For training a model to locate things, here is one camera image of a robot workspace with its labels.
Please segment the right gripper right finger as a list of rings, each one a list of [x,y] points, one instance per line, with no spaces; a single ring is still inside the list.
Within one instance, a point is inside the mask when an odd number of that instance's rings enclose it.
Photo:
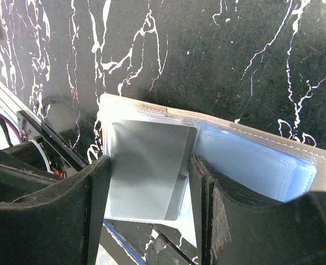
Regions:
[[[189,181],[200,264],[326,264],[326,192],[278,202],[197,155]]]

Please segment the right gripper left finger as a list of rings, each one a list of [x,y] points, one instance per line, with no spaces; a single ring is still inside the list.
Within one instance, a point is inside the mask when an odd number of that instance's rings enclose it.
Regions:
[[[12,202],[0,202],[0,264],[94,264],[110,159]]]

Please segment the dark grey credit card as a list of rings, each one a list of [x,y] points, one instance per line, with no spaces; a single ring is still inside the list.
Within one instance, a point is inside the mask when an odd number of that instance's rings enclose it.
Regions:
[[[178,219],[197,129],[121,120],[108,132],[111,182],[105,218],[137,222]]]

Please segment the grey leather card holder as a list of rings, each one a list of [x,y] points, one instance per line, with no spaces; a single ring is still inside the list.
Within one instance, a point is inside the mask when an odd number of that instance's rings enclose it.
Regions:
[[[304,141],[293,141],[203,113],[107,93],[100,96],[97,117],[107,156],[108,132],[116,121],[192,126],[197,134],[191,156],[202,156],[214,168],[252,191],[280,202],[309,191],[326,192],[326,150],[309,146]],[[148,223],[176,228],[188,242],[196,244],[192,213],[188,179],[178,219]]]

